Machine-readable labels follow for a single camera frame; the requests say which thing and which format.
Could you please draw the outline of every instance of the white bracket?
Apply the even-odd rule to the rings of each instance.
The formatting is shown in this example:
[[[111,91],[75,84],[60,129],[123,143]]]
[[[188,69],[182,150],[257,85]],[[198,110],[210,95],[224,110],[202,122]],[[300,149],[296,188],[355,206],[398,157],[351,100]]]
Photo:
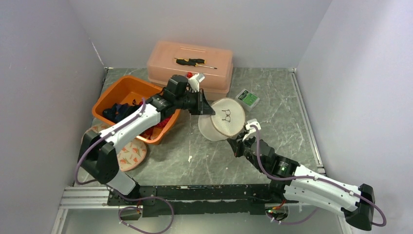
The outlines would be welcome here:
[[[250,119],[247,121],[246,125],[245,125],[245,129],[248,131],[247,134],[245,134],[243,141],[250,139],[252,137],[255,137],[257,135],[257,131],[255,130],[255,128],[252,127],[252,125],[257,126],[258,131],[261,130],[261,125],[260,123],[258,123],[256,118]]]
[[[197,73],[188,79],[188,83],[193,91],[199,92],[199,83],[201,83],[204,79],[205,76],[203,73]]]

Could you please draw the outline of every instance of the orange plastic tub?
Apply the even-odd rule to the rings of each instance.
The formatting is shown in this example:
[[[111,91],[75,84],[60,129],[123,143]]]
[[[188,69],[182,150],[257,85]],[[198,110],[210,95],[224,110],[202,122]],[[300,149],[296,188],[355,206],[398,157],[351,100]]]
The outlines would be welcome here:
[[[154,94],[159,93],[161,90],[162,88],[134,76],[124,76],[112,84],[100,96],[97,103],[93,106],[92,114],[99,120],[111,126],[115,125],[115,123],[103,117],[103,110],[111,108],[115,103],[128,103],[129,105],[132,105],[134,99],[136,102],[140,102],[142,98],[148,99]],[[141,136],[137,136],[136,138],[148,144],[159,144],[165,133],[175,124],[179,113],[180,110],[175,111],[169,122],[162,129],[162,132],[155,139],[146,139]]]

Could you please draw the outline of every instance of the toolbox lid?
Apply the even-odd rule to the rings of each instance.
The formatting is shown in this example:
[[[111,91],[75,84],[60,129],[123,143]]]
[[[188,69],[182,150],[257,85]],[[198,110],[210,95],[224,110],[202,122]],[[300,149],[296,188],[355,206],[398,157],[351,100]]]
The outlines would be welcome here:
[[[206,66],[216,67],[217,69],[201,66],[179,65],[176,59],[204,59]],[[170,70],[171,74],[186,74],[187,72],[204,73],[206,79],[202,81],[202,87],[226,89],[229,87],[230,76],[232,74],[232,51],[217,49],[205,46],[182,44],[169,41],[159,41],[155,46],[147,63],[149,72],[152,70]],[[170,77],[154,76],[150,79],[165,82]]]

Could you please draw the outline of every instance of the round placemat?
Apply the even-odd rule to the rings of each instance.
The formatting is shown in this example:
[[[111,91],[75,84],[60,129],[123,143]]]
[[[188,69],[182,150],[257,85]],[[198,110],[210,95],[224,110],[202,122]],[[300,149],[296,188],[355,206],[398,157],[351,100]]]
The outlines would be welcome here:
[[[109,128],[106,123],[100,123],[92,126],[89,130],[93,130],[98,133],[102,130]],[[126,172],[137,167],[145,158],[148,149],[146,144],[136,138],[125,145],[120,153],[117,154],[117,161],[121,171]]]
[[[245,124],[243,107],[232,98],[223,98],[214,102],[211,107],[215,115],[211,116],[214,128],[226,137],[238,134]]]

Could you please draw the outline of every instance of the gray marble surface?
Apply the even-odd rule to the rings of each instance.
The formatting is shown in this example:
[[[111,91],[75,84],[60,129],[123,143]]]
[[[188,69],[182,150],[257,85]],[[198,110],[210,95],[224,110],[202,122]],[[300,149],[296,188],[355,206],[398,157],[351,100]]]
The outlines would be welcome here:
[[[146,69],[109,70],[102,92],[123,75],[148,80]],[[234,68],[229,98],[247,89],[261,100],[246,119],[256,118],[261,136],[279,155],[316,170],[297,93],[287,69]],[[141,185],[268,183],[245,158],[235,158],[226,141],[211,142],[198,129],[198,117],[182,111],[160,145],[149,145],[145,160],[127,172]],[[91,179],[83,169],[79,179]],[[98,183],[88,186],[100,186]]]

